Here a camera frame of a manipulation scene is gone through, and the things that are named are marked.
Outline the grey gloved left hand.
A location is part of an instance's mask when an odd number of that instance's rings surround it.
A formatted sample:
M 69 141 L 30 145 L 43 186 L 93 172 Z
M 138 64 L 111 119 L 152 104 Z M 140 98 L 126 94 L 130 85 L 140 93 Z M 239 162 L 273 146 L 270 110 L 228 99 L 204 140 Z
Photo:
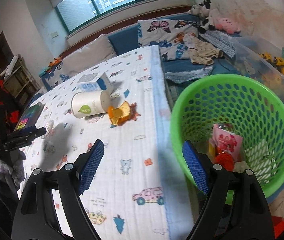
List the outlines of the grey gloved left hand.
M 25 180 L 23 166 L 25 159 L 24 152 L 19 151 L 18 158 L 12 166 L 0 160 L 0 180 L 5 182 L 13 193 L 20 189 L 21 182 Z

